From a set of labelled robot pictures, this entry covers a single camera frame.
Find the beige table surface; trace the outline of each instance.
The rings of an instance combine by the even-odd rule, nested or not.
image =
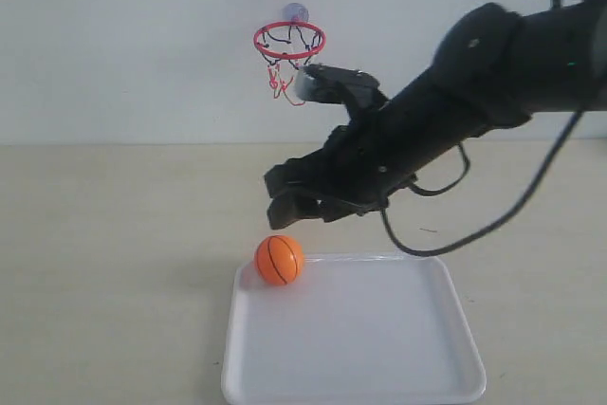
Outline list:
[[[418,247],[468,233],[547,147],[473,142],[460,188],[394,198],[396,230]],[[311,148],[0,148],[0,403],[225,403],[233,274],[269,234],[261,176]],[[449,153],[420,183],[459,166]],[[607,403],[606,182],[607,141],[571,142],[519,218],[445,257],[487,369],[480,403]],[[376,214],[287,233],[309,252],[392,250]]]

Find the robotic arm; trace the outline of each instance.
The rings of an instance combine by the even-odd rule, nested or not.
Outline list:
[[[337,127],[321,149],[266,173],[270,226],[381,211],[389,235],[408,253],[432,256],[462,247],[522,208],[582,114],[607,110],[606,83],[607,0],[580,0],[566,8],[552,0],[551,10],[529,16],[486,4],[451,29],[432,65],[391,100],[366,73],[309,65],[295,82],[298,96],[343,104],[350,122]],[[398,243],[387,222],[387,198],[418,189],[419,169],[466,138],[559,111],[575,114],[520,207],[446,248],[420,252]],[[468,163],[461,146],[460,151]]]

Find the basketball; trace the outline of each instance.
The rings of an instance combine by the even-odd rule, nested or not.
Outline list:
[[[304,268],[302,246],[288,236],[269,236],[255,251],[255,267],[270,285],[287,285],[293,282]]]

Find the black cable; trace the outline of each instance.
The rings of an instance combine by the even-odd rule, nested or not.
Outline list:
[[[381,213],[381,220],[386,229],[386,232],[388,233],[388,236],[390,237],[390,240],[395,244],[395,246],[397,246],[400,250],[404,251],[405,253],[408,253],[413,256],[419,256],[419,257],[431,257],[431,256],[442,255],[444,253],[449,253],[451,251],[459,249],[459,248],[466,246],[474,241],[477,241],[478,239],[499,229],[501,226],[503,226],[504,224],[509,222],[515,215],[517,215],[521,211],[521,209],[525,206],[525,204],[531,199],[533,194],[538,190],[538,187],[540,187],[540,184],[542,183],[543,179],[545,178],[546,173],[550,169],[550,166],[552,165],[555,157],[561,150],[563,144],[571,136],[571,133],[576,128],[576,125],[578,125],[579,120],[582,118],[582,116],[586,112],[587,108],[588,108],[588,103],[585,103],[580,109],[578,109],[578,111],[576,111],[571,116],[571,118],[565,124],[561,133],[557,137],[556,141],[554,142],[554,144],[552,145],[552,147],[546,154],[546,157],[544,158],[542,165],[540,166],[540,169],[535,174],[535,176],[533,177],[533,179],[531,180],[531,182],[529,183],[528,187],[526,188],[524,193],[521,195],[519,200],[514,204],[514,206],[512,206],[512,208],[510,208],[509,211],[507,211],[504,215],[499,217],[494,222],[479,229],[478,231],[464,237],[463,239],[460,239],[459,241],[453,242],[452,244],[448,244],[440,249],[417,250],[417,249],[411,249],[410,247],[407,247],[404,244],[402,244],[396,237],[396,235],[392,229],[392,226],[390,225],[390,222],[388,221],[388,213],[386,212],[386,206],[387,206],[388,199],[387,199],[386,195],[381,193],[380,188],[377,187],[378,197],[379,197],[379,212]]]
[[[466,154],[466,149],[464,149],[464,144],[462,144],[461,142],[459,144],[457,144],[457,149],[459,150],[459,154],[462,157],[462,161],[464,162],[464,171],[462,171],[462,174],[460,174],[460,176],[456,180],[454,180],[447,187],[443,187],[442,189],[439,189],[439,190],[423,189],[416,184],[409,185],[409,189],[413,193],[415,193],[419,196],[438,196],[440,194],[446,193],[449,190],[453,189],[457,184],[459,184],[462,180],[464,180],[464,177],[466,177],[468,175],[468,172],[470,171],[470,165],[471,165],[470,158],[469,158],[468,154]]]

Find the white tray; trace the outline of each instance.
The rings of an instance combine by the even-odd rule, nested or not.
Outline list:
[[[236,273],[222,389],[232,405],[448,405],[485,369],[438,259],[319,255],[288,286]]]

